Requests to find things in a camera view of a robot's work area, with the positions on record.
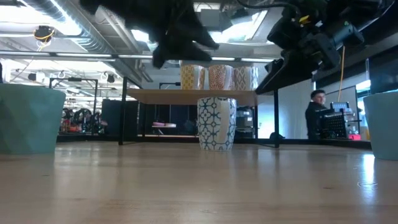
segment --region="mug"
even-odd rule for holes
[[[202,90],[206,69],[199,65],[184,65],[180,69],[182,90]]]
[[[256,67],[239,67],[234,69],[235,90],[255,90],[258,86],[259,69]]]
[[[211,90],[234,90],[234,68],[228,65],[210,66],[209,87]]]
[[[202,150],[231,150],[235,129],[235,99],[208,97],[198,100],[198,133]]]

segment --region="wooden table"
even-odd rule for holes
[[[200,98],[225,97],[236,99],[239,106],[257,106],[263,103],[254,91],[236,90],[137,90],[127,94],[147,105],[196,105]]]

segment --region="black cable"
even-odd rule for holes
[[[248,9],[269,9],[269,8],[272,8],[272,7],[289,7],[289,8],[292,8],[295,11],[296,15],[295,15],[294,19],[297,22],[300,21],[300,18],[301,18],[301,12],[300,12],[299,7],[297,7],[297,6],[293,5],[293,4],[290,4],[290,3],[276,2],[276,3],[272,3],[272,4],[261,5],[261,6],[253,6],[253,5],[246,4],[246,3],[242,2],[241,0],[236,0],[236,1],[241,6],[246,7]]]

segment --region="air duct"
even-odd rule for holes
[[[82,30],[80,37],[73,41],[93,54],[113,54],[115,50],[104,39],[104,37],[95,29],[91,22],[82,14],[72,1],[69,0],[23,0],[28,7],[51,17],[60,23],[65,23],[73,19],[75,24]],[[134,72],[129,66],[120,59],[115,62],[105,62],[114,67],[121,75],[127,76],[137,83],[141,83],[141,76]]]

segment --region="blue and white patterned mug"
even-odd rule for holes
[[[236,129],[236,100],[209,97],[198,100],[198,130],[203,150],[231,150]]]

